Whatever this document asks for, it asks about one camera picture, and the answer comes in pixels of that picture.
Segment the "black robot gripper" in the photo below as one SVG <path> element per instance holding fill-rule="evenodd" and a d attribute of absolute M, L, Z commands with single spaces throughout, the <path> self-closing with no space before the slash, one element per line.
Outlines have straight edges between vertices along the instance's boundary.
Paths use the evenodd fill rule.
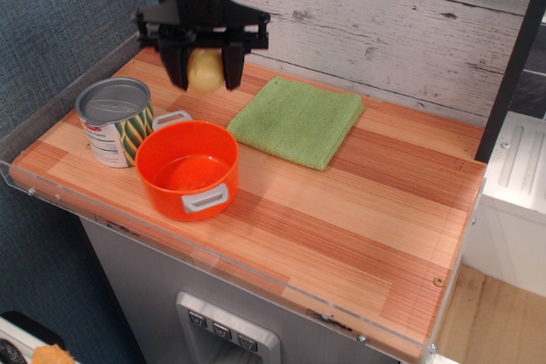
<path fill-rule="evenodd" d="M 137 9 L 138 40 L 154 47 L 171 82 L 187 90 L 189 51 L 222 49 L 227 90 L 241 84 L 245 54 L 269 48 L 268 13 L 232 0 L 160 0 Z"/>

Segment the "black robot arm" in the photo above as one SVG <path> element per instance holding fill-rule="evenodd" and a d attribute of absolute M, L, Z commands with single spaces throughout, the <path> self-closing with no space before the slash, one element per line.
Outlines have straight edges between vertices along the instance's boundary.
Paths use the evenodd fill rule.
<path fill-rule="evenodd" d="M 241 84 L 245 56 L 269 48 L 270 15 L 233 0 L 159 0 L 131 19 L 142 47 L 154 47 L 171 82 L 189 87 L 188 64 L 196 49 L 218 49 L 228 90 Z"/>

